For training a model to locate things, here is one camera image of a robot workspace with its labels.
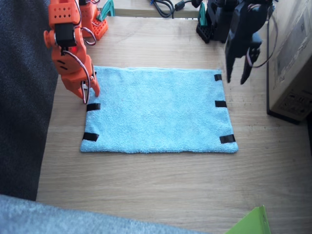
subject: wire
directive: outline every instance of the wire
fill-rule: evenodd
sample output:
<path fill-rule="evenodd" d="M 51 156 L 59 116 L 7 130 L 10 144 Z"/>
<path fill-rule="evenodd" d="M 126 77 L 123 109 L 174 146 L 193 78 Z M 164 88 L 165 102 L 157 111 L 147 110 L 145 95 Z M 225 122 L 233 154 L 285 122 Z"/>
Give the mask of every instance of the wire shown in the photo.
<path fill-rule="evenodd" d="M 87 68 L 84 66 L 84 64 L 80 61 L 80 59 L 72 54 L 71 52 L 64 50 L 63 53 L 66 53 L 68 55 L 70 55 L 71 57 L 73 57 L 78 63 L 79 65 L 83 68 L 84 72 L 86 73 L 86 76 L 88 78 L 88 93 L 87 93 L 87 99 L 85 97 L 85 93 L 84 93 L 84 89 L 83 89 L 83 81 L 81 82 L 80 86 L 81 86 L 81 91 L 82 91 L 82 100 L 83 100 L 83 104 L 88 104 L 89 101 L 89 96 L 90 96 L 90 87 L 91 87 L 91 82 L 90 82 L 90 77 L 89 77 L 89 73 Z"/>
<path fill-rule="evenodd" d="M 75 0 L 75 3 L 76 3 L 76 6 L 77 6 L 77 8 L 78 8 L 79 15 L 80 15 L 80 18 L 79 18 L 79 23 L 78 23 L 78 24 L 75 24 L 75 28 L 77 28 L 77 27 L 79 27 L 79 26 L 80 26 L 80 23 L 81 23 L 81 11 L 80 11 L 79 4 L 77 3 L 77 0 Z"/>
<path fill-rule="evenodd" d="M 86 27 L 82 27 L 81 30 L 86 31 L 87 33 L 89 33 L 89 34 L 93 37 L 94 42 L 89 42 L 89 41 L 87 41 L 86 39 L 83 39 L 88 45 L 95 45 L 95 44 L 97 43 L 97 39 L 96 39 L 96 37 L 94 36 L 93 32 L 91 32 L 91 30 L 89 30 L 89 29 L 86 28 Z"/>
<path fill-rule="evenodd" d="M 160 7 L 158 6 L 158 3 L 166 5 L 169 8 L 169 13 L 161 10 Z M 156 10 L 160 14 L 160 16 L 162 16 L 163 18 L 168 18 L 170 16 L 172 16 L 172 18 L 174 18 L 174 12 L 176 11 L 176 9 L 170 0 L 152 0 L 151 4 L 153 4 L 156 7 Z"/>
<path fill-rule="evenodd" d="M 265 60 L 265 62 L 263 62 L 263 63 L 260 64 L 259 66 L 253 66 L 253 64 L 251 63 L 251 59 L 250 59 L 250 56 L 249 56 L 249 49 L 248 49 L 247 54 L 246 54 L 247 61 L 248 61 L 249 65 L 252 66 L 253 68 L 262 67 L 264 64 L 266 64 L 266 63 L 272 58 L 272 56 L 273 56 L 273 54 L 274 54 L 274 52 L 275 52 L 276 45 L 277 45 L 277 38 L 278 38 L 278 26 L 277 26 L 276 19 L 275 19 L 274 15 L 271 15 L 271 17 L 272 17 L 272 19 L 273 19 L 274 27 L 275 27 L 275 30 L 276 30 L 276 37 L 275 37 L 275 43 L 274 43 L 273 51 L 272 51 L 272 53 L 270 54 L 270 56 L 268 57 L 268 59 Z"/>

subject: black tape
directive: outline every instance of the black tape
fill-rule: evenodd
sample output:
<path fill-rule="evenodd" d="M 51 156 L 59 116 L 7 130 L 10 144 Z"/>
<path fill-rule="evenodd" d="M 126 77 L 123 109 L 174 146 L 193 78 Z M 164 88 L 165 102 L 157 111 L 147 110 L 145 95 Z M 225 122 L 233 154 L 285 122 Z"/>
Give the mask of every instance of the black tape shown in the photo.
<path fill-rule="evenodd" d="M 95 133 L 84 133 L 83 134 L 83 140 L 90 140 L 90 141 L 96 141 L 98 139 L 99 134 Z"/>
<path fill-rule="evenodd" d="M 214 76 L 214 79 L 215 79 L 215 81 L 222 80 L 222 75 L 221 74 L 216 74 Z"/>
<path fill-rule="evenodd" d="M 92 103 L 87 105 L 87 111 L 96 111 L 101 109 L 101 103 Z"/>
<path fill-rule="evenodd" d="M 220 136 L 221 144 L 236 142 L 234 135 Z"/>
<path fill-rule="evenodd" d="M 227 107 L 225 101 L 215 101 L 216 107 Z"/>

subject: black cable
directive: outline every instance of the black cable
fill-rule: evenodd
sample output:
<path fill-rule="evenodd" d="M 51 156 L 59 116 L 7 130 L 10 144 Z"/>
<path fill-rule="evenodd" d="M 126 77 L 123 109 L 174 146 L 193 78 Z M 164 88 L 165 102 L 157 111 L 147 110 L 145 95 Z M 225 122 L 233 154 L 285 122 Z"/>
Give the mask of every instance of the black cable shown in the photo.
<path fill-rule="evenodd" d="M 271 57 L 273 56 L 273 54 L 274 54 L 274 52 L 275 52 L 276 45 L 277 45 L 277 38 L 278 38 L 278 26 L 277 26 L 277 22 L 276 22 L 276 19 L 275 19 L 274 15 L 271 15 L 271 18 L 273 19 L 274 27 L 275 27 L 275 30 L 276 30 L 276 37 L 275 37 L 275 42 L 274 42 L 273 51 L 272 51 L 272 53 L 270 54 L 270 56 L 268 57 L 268 59 L 267 59 L 265 62 L 263 62 L 263 63 L 260 64 L 259 66 L 253 66 L 253 68 L 262 67 L 264 64 L 266 64 L 266 63 L 271 59 Z"/>
<path fill-rule="evenodd" d="M 174 12 L 176 11 L 176 8 L 175 8 L 175 6 L 173 5 L 173 3 L 170 0 L 152 0 L 151 3 L 156 7 L 156 10 L 160 14 L 160 16 L 162 16 L 163 18 L 168 18 L 170 16 L 172 16 L 172 18 L 174 18 Z M 163 10 L 161 10 L 160 7 L 158 6 L 158 4 L 166 5 L 169 8 L 169 13 L 164 12 Z"/>

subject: wooden surface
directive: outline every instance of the wooden surface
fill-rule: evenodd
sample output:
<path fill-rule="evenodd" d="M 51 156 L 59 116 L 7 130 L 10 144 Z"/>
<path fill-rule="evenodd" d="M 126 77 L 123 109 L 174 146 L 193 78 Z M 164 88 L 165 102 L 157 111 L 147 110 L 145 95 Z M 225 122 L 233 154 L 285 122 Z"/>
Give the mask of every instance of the wooden surface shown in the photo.
<path fill-rule="evenodd" d="M 109 18 L 109 30 L 88 47 L 95 65 L 221 68 L 224 45 L 206 45 L 196 20 Z M 259 63 L 266 58 L 266 28 Z M 312 231 L 312 158 L 306 124 L 267 116 L 266 67 L 239 84 L 223 83 L 239 152 L 227 154 L 82 154 L 81 100 L 59 80 L 39 182 L 38 201 L 225 233 L 254 207 L 265 205 L 273 234 Z"/>
<path fill-rule="evenodd" d="M 173 5 L 180 0 L 171 0 Z M 106 1 L 102 0 L 98 6 L 103 7 Z M 115 0 L 115 14 L 116 16 L 127 17 L 161 17 L 154 5 L 150 4 L 151 0 Z M 164 4 L 158 4 L 160 9 L 169 12 L 169 8 Z M 198 17 L 198 8 L 194 8 L 192 3 L 186 3 L 185 7 L 174 13 L 175 18 L 196 18 Z"/>

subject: gray carpet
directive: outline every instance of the gray carpet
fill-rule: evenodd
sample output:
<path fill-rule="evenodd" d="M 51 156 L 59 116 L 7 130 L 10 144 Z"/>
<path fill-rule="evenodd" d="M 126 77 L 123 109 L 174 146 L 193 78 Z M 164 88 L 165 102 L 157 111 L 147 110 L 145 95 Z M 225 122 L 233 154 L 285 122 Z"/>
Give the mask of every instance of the gray carpet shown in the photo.
<path fill-rule="evenodd" d="M 36 200 L 57 72 L 49 0 L 0 0 L 0 194 Z"/>
<path fill-rule="evenodd" d="M 201 234 L 0 195 L 1 234 Z"/>

